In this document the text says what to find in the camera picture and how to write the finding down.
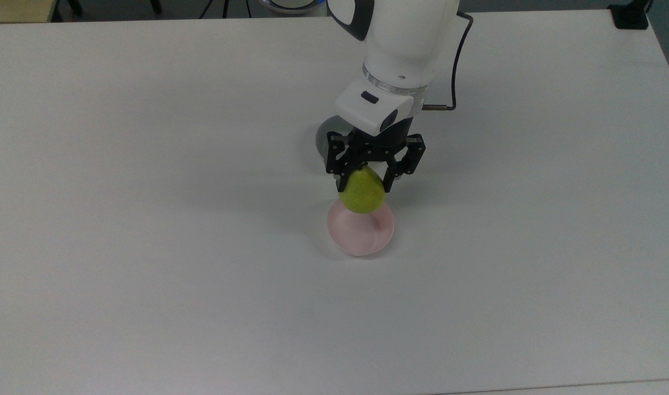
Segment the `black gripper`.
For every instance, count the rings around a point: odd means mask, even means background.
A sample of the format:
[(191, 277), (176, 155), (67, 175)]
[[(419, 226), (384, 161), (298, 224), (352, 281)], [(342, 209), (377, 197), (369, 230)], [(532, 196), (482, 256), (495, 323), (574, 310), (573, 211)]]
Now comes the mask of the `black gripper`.
[(347, 135), (328, 132), (327, 173), (337, 177), (337, 190), (345, 190), (353, 173), (365, 164), (364, 155), (369, 151), (382, 154), (387, 164), (383, 180), (386, 193), (395, 180), (414, 173), (425, 153), (425, 142), (419, 133), (408, 137), (413, 120), (409, 117), (394, 123), (375, 137), (357, 127)]

